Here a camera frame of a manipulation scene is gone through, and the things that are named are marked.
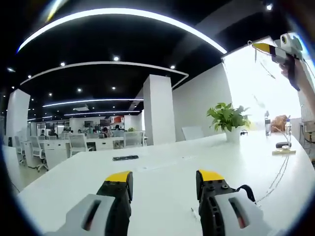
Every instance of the green plant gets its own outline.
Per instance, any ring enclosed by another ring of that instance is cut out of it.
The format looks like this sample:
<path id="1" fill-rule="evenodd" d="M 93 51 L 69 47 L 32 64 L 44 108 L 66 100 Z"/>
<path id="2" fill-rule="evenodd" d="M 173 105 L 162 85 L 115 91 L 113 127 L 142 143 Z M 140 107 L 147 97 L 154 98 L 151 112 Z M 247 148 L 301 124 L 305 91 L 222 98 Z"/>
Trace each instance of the green plant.
<path id="1" fill-rule="evenodd" d="M 215 108 L 210 108 L 207 111 L 207 116 L 212 116 L 214 118 L 212 125 L 214 125 L 215 130 L 217 131 L 219 127 L 221 127 L 222 131 L 227 129 L 228 131 L 232 131 L 232 127 L 237 128 L 238 126 L 249 126 L 250 121 L 247 116 L 242 115 L 244 111 L 248 108 L 240 106 L 237 109 L 232 107 L 232 103 L 225 104 L 224 102 L 220 102 L 216 105 Z"/>

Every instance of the hand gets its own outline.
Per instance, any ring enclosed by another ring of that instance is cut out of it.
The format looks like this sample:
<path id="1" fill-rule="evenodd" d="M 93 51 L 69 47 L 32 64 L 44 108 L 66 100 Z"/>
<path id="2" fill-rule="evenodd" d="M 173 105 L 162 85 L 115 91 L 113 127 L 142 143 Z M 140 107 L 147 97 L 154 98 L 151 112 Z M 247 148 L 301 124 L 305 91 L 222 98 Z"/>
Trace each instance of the hand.
<path id="1" fill-rule="evenodd" d="M 279 64 L 279 67 L 281 68 L 281 74 L 283 74 L 288 79 L 288 66 Z M 307 81 L 307 76 L 305 74 L 305 71 L 303 69 L 303 66 L 301 64 L 301 61 L 299 59 L 295 59 L 295 81 L 297 85 L 303 86 L 305 82 Z"/>

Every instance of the white plant pot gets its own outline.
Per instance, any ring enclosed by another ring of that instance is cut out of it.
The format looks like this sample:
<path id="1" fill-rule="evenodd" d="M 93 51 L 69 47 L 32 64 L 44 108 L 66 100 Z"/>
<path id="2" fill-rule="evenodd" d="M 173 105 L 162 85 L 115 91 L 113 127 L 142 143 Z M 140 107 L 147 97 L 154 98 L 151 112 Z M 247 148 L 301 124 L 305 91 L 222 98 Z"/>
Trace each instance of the white plant pot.
<path id="1" fill-rule="evenodd" d="M 237 127 L 237 128 L 232 127 L 232 131 L 231 132 L 226 130 L 225 131 L 225 133 L 226 133 L 226 140 L 229 143 L 239 144 L 241 131 L 242 131 L 241 127 Z"/>

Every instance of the white table surface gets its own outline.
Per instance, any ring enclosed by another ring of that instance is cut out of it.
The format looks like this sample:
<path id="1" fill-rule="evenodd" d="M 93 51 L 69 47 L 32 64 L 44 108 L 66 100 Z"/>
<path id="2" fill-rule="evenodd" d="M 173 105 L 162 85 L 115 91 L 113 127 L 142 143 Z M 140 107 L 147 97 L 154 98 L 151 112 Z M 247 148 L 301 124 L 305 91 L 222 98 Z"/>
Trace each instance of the white table surface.
<path id="1" fill-rule="evenodd" d="M 198 208 L 196 170 L 220 173 L 237 188 L 249 185 L 256 200 L 266 195 L 285 156 L 272 156 L 282 135 L 264 132 L 228 144 L 225 135 L 169 145 L 81 152 L 27 186 L 19 195 L 30 219 L 44 233 L 65 223 L 66 213 L 87 194 L 95 194 L 110 174 L 133 171 L 129 236 L 202 235 L 191 207 Z M 258 205 L 274 229 L 286 229 L 305 207 L 315 184 L 315 171 L 300 144 L 292 137 L 291 155 L 277 188 Z M 113 162 L 113 156 L 136 154 L 139 159 Z"/>

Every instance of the bottle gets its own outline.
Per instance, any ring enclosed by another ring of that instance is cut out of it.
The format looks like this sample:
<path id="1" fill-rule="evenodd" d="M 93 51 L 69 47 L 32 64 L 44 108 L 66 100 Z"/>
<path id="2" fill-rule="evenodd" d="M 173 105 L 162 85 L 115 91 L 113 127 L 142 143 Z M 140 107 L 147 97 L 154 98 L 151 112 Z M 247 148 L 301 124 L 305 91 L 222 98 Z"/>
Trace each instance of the bottle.
<path id="1" fill-rule="evenodd" d="M 285 123 L 285 135 L 287 135 L 287 137 L 290 137 L 292 133 L 292 128 L 291 128 L 291 122 L 290 119 L 286 119 L 286 123 Z"/>
<path id="2" fill-rule="evenodd" d="M 271 136 L 271 121 L 268 118 L 269 112 L 266 111 L 265 113 L 265 130 L 266 130 L 266 136 Z"/>

